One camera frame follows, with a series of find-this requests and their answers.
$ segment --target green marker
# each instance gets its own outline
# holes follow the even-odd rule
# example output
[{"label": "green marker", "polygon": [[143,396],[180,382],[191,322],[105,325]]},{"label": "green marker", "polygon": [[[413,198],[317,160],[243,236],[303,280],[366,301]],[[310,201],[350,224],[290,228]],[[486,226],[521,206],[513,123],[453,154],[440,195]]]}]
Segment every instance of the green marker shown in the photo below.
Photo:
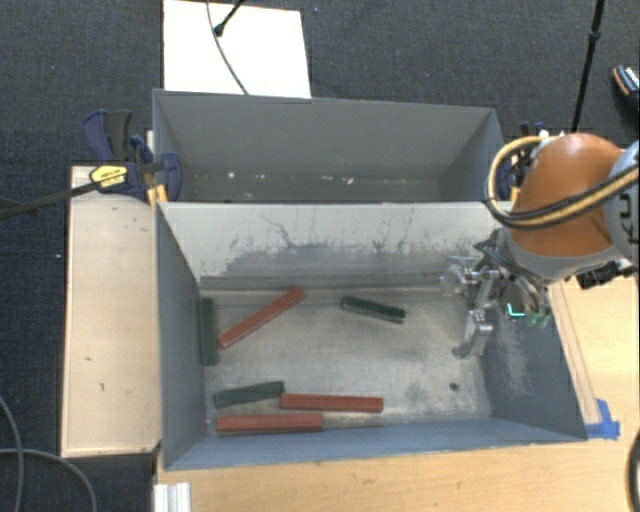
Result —
[{"label": "green marker", "polygon": [[216,404],[216,408],[220,409],[230,405],[247,404],[258,400],[266,400],[267,398],[278,398],[282,393],[284,393],[284,382],[278,380],[218,391],[213,394],[213,402]]},{"label": "green marker", "polygon": [[406,317],[404,309],[379,304],[378,302],[370,300],[359,299],[350,295],[346,295],[342,298],[340,307],[345,311],[378,318],[380,320],[386,320],[387,322],[393,322],[396,324],[403,323]]},{"label": "green marker", "polygon": [[200,360],[205,366],[218,363],[218,343],[213,333],[213,299],[200,299]]}]

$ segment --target blue tape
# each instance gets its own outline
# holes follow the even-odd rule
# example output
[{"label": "blue tape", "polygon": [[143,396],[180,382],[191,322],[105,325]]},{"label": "blue tape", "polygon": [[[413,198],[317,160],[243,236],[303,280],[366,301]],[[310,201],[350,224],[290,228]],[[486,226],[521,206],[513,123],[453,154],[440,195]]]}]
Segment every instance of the blue tape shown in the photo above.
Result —
[{"label": "blue tape", "polygon": [[615,441],[620,437],[620,422],[613,421],[611,418],[607,402],[596,398],[596,403],[598,404],[598,409],[600,409],[602,421],[585,425],[587,436],[589,436],[589,439],[611,439]]}]

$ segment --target red stick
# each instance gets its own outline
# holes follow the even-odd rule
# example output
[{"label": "red stick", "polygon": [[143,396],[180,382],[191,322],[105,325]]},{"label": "red stick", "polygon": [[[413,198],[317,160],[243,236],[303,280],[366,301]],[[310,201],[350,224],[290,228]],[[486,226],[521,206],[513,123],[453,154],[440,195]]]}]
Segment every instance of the red stick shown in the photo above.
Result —
[{"label": "red stick", "polygon": [[300,302],[303,298],[304,292],[302,291],[302,288],[292,288],[282,297],[274,300],[271,304],[265,306],[257,313],[245,318],[242,322],[234,325],[228,331],[218,335],[218,345],[222,348],[227,348],[233,345],[236,341],[244,338],[247,334],[255,331],[258,327],[261,327],[268,321],[273,320],[279,314],[284,313],[287,309]]},{"label": "red stick", "polygon": [[244,414],[216,419],[218,434],[317,432],[322,430],[322,414]]},{"label": "red stick", "polygon": [[384,401],[378,397],[340,395],[280,395],[280,408],[309,411],[382,412]]}]

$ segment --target black cord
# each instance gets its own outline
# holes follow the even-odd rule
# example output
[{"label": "black cord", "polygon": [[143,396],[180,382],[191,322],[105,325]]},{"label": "black cord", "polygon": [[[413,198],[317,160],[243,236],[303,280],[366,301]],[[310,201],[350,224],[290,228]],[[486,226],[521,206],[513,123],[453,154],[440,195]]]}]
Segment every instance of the black cord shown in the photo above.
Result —
[{"label": "black cord", "polygon": [[[227,66],[227,69],[229,70],[229,73],[231,73],[231,76],[236,81],[236,84],[238,84],[238,87],[240,87],[240,89],[242,90],[242,94],[245,94],[245,95],[248,96],[249,93],[247,92],[247,89],[245,89],[244,85],[242,84],[242,82],[238,78],[238,75],[236,75],[236,72],[234,71],[233,66],[231,66],[231,63],[227,59],[227,56],[225,55],[224,50],[222,49],[222,45],[220,44],[220,41],[218,40],[218,34],[216,33],[216,28],[217,27],[213,26],[213,21],[211,20],[211,10],[210,10],[210,5],[209,5],[209,0],[206,0],[206,3],[207,3],[207,18],[209,19],[209,26],[211,27],[211,35],[213,36],[213,40],[215,41],[216,46],[218,47],[218,51],[220,52],[220,56],[222,57],[222,60],[224,61],[225,66]],[[229,15],[227,16],[227,19],[235,12],[235,10],[238,7],[240,7],[240,3],[238,3],[236,6],[234,6],[234,8],[231,11],[231,13],[229,13]]]},{"label": "black cord", "polygon": [[240,6],[244,2],[245,0],[237,0],[236,4],[233,6],[233,9],[231,9],[231,12],[227,14],[227,17],[224,20],[222,20],[222,23],[220,23],[216,28],[213,29],[213,31],[218,37],[222,37],[222,34],[224,33],[224,28],[227,26],[227,23],[229,23],[229,20],[233,18],[233,15],[236,13],[238,9],[240,9]]},{"label": "black cord", "polygon": [[523,163],[525,163],[528,159],[531,159],[531,153],[533,152],[533,150],[535,149],[535,147],[526,149],[525,151],[522,151],[522,153],[519,155],[518,157],[518,161],[513,164],[509,170],[505,171],[504,176],[502,176],[502,178],[500,178],[500,181],[496,184],[496,190],[499,190],[500,187],[502,187],[502,185],[504,185],[504,182],[507,181],[507,179],[514,174],[514,171],[516,169],[518,169],[520,172],[525,173],[525,170],[522,168]]},{"label": "black cord", "polygon": [[479,242],[473,246],[474,249],[480,251],[482,254],[487,256],[488,258],[494,260],[499,265],[503,266],[506,270],[508,270],[512,275],[521,275],[524,277],[531,286],[533,286],[536,291],[540,294],[544,294],[544,285],[539,284],[539,279],[536,278],[531,272],[524,269],[520,265],[518,265],[515,261],[509,261],[504,258],[497,250],[494,245],[494,242],[491,240],[485,240],[484,242]]},{"label": "black cord", "polygon": [[22,508],[22,493],[24,491],[24,448],[22,447],[22,439],[20,438],[18,425],[13,419],[13,414],[11,414],[9,406],[1,396],[0,408],[7,418],[7,421],[9,422],[9,426],[11,427],[11,431],[13,432],[13,442],[16,445],[14,451],[18,456],[18,489],[16,491],[16,503],[13,508],[15,512],[20,512],[20,509]]},{"label": "black cord", "polygon": [[[4,197],[0,197],[0,208],[11,208],[13,206],[19,206],[20,203],[17,203],[15,201],[11,201],[10,199],[5,199]],[[28,212],[29,215],[31,215],[32,217],[37,217],[39,215],[39,211],[38,210],[34,210],[31,212]]]},{"label": "black cord", "polygon": [[82,484],[87,489],[89,498],[91,499],[91,510],[93,512],[98,512],[98,500],[96,499],[96,493],[91,485],[91,482],[89,482],[89,479],[86,477],[86,475],[77,466],[75,466],[68,460],[63,459],[62,457],[58,457],[57,455],[54,455],[52,453],[24,448],[22,446],[22,440],[20,438],[18,425],[16,424],[13,418],[13,414],[11,414],[11,411],[9,410],[9,407],[7,406],[6,402],[2,399],[1,396],[0,396],[0,409],[2,409],[2,412],[4,413],[5,417],[7,418],[7,421],[9,422],[9,426],[13,431],[13,437],[16,445],[15,448],[0,449],[0,456],[17,455],[18,457],[18,489],[16,492],[16,502],[14,507],[15,512],[20,512],[22,508],[22,495],[24,492],[24,456],[25,455],[55,462],[57,464],[62,465],[69,471],[71,471],[71,473],[73,473],[76,477],[78,477],[78,479],[82,482]]},{"label": "black cord", "polygon": [[86,185],[82,185],[80,187],[63,190],[62,192],[57,192],[55,194],[50,194],[45,197],[34,199],[33,201],[29,201],[28,203],[21,203],[16,206],[12,206],[11,208],[7,208],[6,210],[0,211],[0,220],[9,219],[23,213],[31,213],[39,208],[42,208],[43,206],[48,206],[50,204],[57,203],[58,201],[64,201],[66,199],[71,199],[82,194],[87,194],[89,192],[93,192],[95,189],[95,183],[87,183]]},{"label": "black cord", "polygon": [[629,453],[627,485],[633,512],[640,512],[640,492],[638,491],[638,464],[640,464],[640,431],[636,435]]},{"label": "black cord", "polygon": [[638,182],[638,180],[633,180],[624,189],[615,190],[614,192],[611,192],[610,194],[607,194],[606,196],[602,197],[598,201],[594,201],[593,203],[589,203],[588,205],[584,206],[583,208],[580,208],[579,210],[576,210],[572,214],[564,216],[564,217],[562,217],[560,219],[553,220],[553,221],[548,221],[548,222],[542,222],[540,224],[535,224],[535,225],[532,225],[532,226],[519,225],[518,221],[520,221],[520,220],[528,220],[528,219],[536,219],[536,218],[541,217],[543,215],[547,215],[547,214],[553,213],[553,212],[555,212],[555,211],[557,211],[559,209],[566,208],[568,206],[576,204],[576,203],[582,201],[583,199],[585,199],[586,197],[594,194],[595,192],[598,192],[603,187],[605,187],[607,185],[610,185],[611,183],[614,183],[615,181],[618,181],[621,177],[626,176],[627,174],[633,172],[635,169],[637,169],[637,165],[635,163],[631,164],[629,167],[627,167],[626,169],[622,170],[620,173],[616,174],[615,176],[611,176],[610,178],[607,178],[603,182],[598,183],[594,187],[591,187],[590,189],[582,192],[581,194],[577,194],[575,196],[571,196],[571,197],[569,197],[567,199],[564,199],[562,201],[558,201],[557,203],[553,203],[553,204],[551,204],[549,206],[545,206],[543,208],[538,208],[536,210],[531,210],[531,211],[528,211],[528,212],[514,213],[514,214],[510,214],[508,216],[505,216],[505,215],[502,215],[497,210],[495,210],[495,208],[493,208],[493,205],[490,202],[490,198],[486,198],[484,200],[484,203],[487,206],[487,208],[489,209],[489,211],[491,212],[491,215],[498,222],[500,222],[502,225],[507,226],[507,227],[513,227],[513,228],[517,228],[517,229],[521,229],[521,230],[534,230],[534,229],[541,229],[541,228],[546,228],[546,227],[550,227],[550,226],[555,226],[557,224],[561,224],[563,222],[566,222],[569,219],[573,219],[575,217],[579,217],[580,215],[583,215],[584,213],[586,213],[587,211],[589,211],[589,210],[591,210],[593,208],[597,208],[598,206],[600,206],[600,205],[604,204],[605,202],[607,202],[612,197],[615,197],[618,194],[620,194],[620,192],[622,192],[622,190],[625,190],[625,189],[630,188],[633,185],[635,185]]}]

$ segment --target black stand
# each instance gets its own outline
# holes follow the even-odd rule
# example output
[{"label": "black stand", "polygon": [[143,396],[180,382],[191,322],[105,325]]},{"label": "black stand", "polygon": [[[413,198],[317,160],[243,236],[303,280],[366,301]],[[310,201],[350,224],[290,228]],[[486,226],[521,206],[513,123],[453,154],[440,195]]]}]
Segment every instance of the black stand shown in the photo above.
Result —
[{"label": "black stand", "polygon": [[580,115],[582,114],[582,104],[584,103],[584,95],[587,92],[587,83],[589,82],[589,72],[591,71],[591,61],[596,49],[596,42],[600,38],[600,22],[602,21],[602,12],[604,11],[605,0],[598,0],[596,9],[593,13],[593,21],[591,22],[591,32],[589,33],[589,48],[587,49],[587,57],[584,60],[584,68],[582,69],[582,80],[580,82],[580,92],[576,101],[576,110],[573,114],[573,123],[571,124],[571,132],[578,131],[580,124]]}]

